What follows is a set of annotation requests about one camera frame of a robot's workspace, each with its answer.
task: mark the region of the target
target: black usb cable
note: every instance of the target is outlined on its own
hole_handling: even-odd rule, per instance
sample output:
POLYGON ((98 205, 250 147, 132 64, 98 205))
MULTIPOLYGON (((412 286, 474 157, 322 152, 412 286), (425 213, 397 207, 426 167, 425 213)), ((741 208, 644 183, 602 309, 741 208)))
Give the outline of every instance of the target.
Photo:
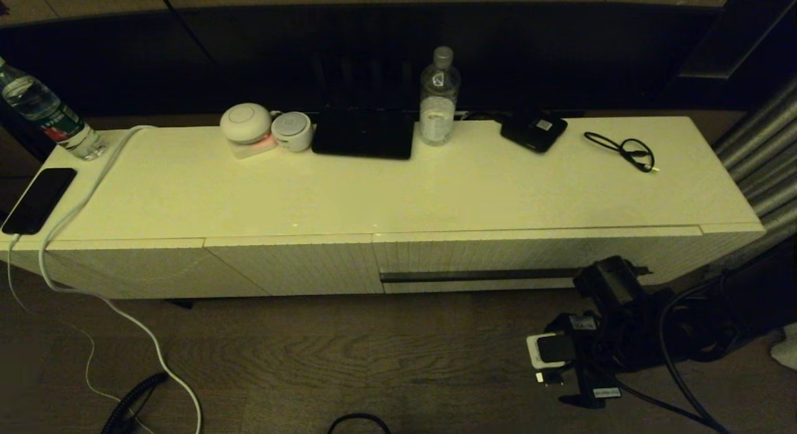
POLYGON ((620 154, 621 157, 626 159, 627 162, 629 162, 630 164, 634 165, 634 167, 637 168, 638 170, 640 170, 641 172, 658 171, 658 168, 654 167, 655 158, 653 156, 653 151, 650 150, 650 148, 648 147, 647 144, 644 144, 643 142, 638 141, 638 139, 636 139, 636 138, 624 139, 624 141, 622 143, 617 144, 616 142, 612 141, 611 139, 606 138, 603 135, 600 135, 598 133, 594 133, 594 131, 586 131, 584 133, 584 136, 586 137, 586 139, 589 139, 589 141, 591 141, 591 142, 593 142, 595 144, 600 144, 604 148, 611 149, 612 151, 616 151, 616 153, 620 154), (629 149, 626 148, 626 144, 629 144, 629 143, 639 144, 641 147, 644 148, 644 150, 643 149, 629 150, 629 149), (644 163, 644 162, 638 161, 637 159, 640 158, 640 157, 649 157, 650 158, 650 162, 649 163, 644 163))

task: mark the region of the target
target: smartphone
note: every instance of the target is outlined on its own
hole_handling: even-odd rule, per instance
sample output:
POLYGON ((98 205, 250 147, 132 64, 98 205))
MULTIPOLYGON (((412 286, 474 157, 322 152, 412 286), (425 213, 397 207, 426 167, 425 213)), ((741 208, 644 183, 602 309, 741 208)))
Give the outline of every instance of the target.
POLYGON ((2 232, 8 235, 33 235, 42 230, 52 209, 60 201, 77 171, 70 167, 52 167, 36 176, 28 191, 3 224, 2 232))

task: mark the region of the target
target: plastic bottle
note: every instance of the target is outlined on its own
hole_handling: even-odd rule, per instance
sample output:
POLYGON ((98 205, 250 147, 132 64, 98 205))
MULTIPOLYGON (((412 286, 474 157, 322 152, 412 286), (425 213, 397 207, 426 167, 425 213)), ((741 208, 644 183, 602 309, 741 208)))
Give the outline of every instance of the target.
POLYGON ((452 61, 453 50, 438 46, 435 61, 421 74, 421 140, 431 146, 446 144, 451 137, 461 82, 452 61))
POLYGON ((91 161, 105 151, 105 143, 82 118, 38 79, 17 70, 0 57, 3 99, 18 113, 72 155, 91 161))

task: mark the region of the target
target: power adapter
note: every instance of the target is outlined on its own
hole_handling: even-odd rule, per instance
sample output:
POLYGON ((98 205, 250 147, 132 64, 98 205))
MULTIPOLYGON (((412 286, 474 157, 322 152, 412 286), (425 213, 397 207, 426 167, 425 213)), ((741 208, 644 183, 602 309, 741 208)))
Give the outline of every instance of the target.
POLYGON ((546 153, 566 130, 567 121, 545 113, 515 113, 501 125, 501 136, 536 153, 546 153))

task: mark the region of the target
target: cabinet top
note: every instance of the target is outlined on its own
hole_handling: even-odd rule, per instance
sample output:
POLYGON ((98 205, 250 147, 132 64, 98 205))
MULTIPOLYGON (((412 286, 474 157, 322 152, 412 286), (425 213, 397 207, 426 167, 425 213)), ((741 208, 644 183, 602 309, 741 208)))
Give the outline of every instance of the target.
MULTIPOLYGON (((688 117, 567 122, 545 154, 507 141, 495 122, 457 122, 442 147, 426 146, 416 136, 409 161, 281 148, 239 161, 216 127, 143 130, 56 239, 759 223, 688 117), (584 131, 615 141, 641 139, 661 172, 638 171, 584 139, 584 131)), ((103 136, 114 148, 122 133, 103 136)), ((62 149, 52 153, 44 167, 78 170, 55 216, 88 192, 108 157, 83 162, 62 149)), ((23 241, 42 238, 54 219, 23 241)))

